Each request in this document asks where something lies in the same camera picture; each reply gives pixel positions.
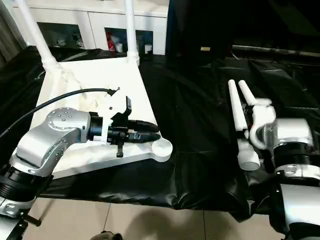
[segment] black cable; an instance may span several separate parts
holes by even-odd
[[[107,89],[107,88],[87,88],[87,89],[80,89],[76,91],[71,91],[65,94],[62,94],[60,96],[57,96],[49,101],[46,101],[39,106],[35,107],[34,109],[28,111],[26,114],[21,116],[18,120],[16,120],[14,123],[12,123],[3,133],[1,133],[0,138],[2,138],[4,135],[6,135],[15,125],[19,124],[24,118],[30,116],[31,114],[34,114],[35,112],[39,111],[40,109],[43,109],[44,107],[53,104],[61,99],[65,99],[67,97],[70,97],[72,95],[76,94],[82,94],[82,93],[88,93],[88,92],[106,92],[109,95],[113,95],[117,90]]]

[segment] white pipe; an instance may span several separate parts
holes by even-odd
[[[240,80],[239,86],[240,86],[241,92],[243,93],[243,96],[246,100],[246,103],[249,106],[257,105],[258,101],[255,98],[255,96],[252,94],[252,92],[250,91],[250,88],[248,87],[247,83],[244,80]]]
[[[139,53],[137,50],[137,38],[135,29],[135,12],[134,0],[125,0],[125,17],[126,17],[126,38],[128,42],[127,59],[129,62],[135,61],[140,63]]]
[[[15,2],[18,4],[18,7],[22,12],[22,16],[26,22],[26,25],[29,27],[29,30],[35,42],[36,48],[38,49],[38,52],[41,56],[41,61],[44,69],[46,71],[51,71],[52,68],[54,69],[58,68],[59,65],[56,59],[54,58],[54,56],[52,56],[48,48],[48,45],[44,39],[44,36],[42,35],[37,22],[33,18],[28,8],[26,0],[15,0]]]
[[[246,139],[238,139],[238,164],[242,170],[255,171],[260,168],[259,156]]]
[[[229,93],[231,99],[232,114],[236,131],[248,129],[247,121],[240,102],[237,86],[234,80],[228,81]]]

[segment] red object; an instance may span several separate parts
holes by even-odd
[[[109,51],[115,52],[116,51],[115,43],[114,43],[114,41],[112,41],[111,32],[109,32],[109,31],[106,33],[106,40],[108,41]]]

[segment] tile floor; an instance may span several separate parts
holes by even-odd
[[[268,216],[242,223],[228,213],[131,204],[38,198],[30,215],[42,225],[29,225],[24,240],[90,240],[103,229],[124,240],[280,240]]]

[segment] shelf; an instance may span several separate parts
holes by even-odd
[[[124,0],[28,0],[37,9],[74,10],[95,13],[125,14]],[[18,5],[12,0],[12,6]],[[134,15],[167,18],[169,0],[133,0]]]

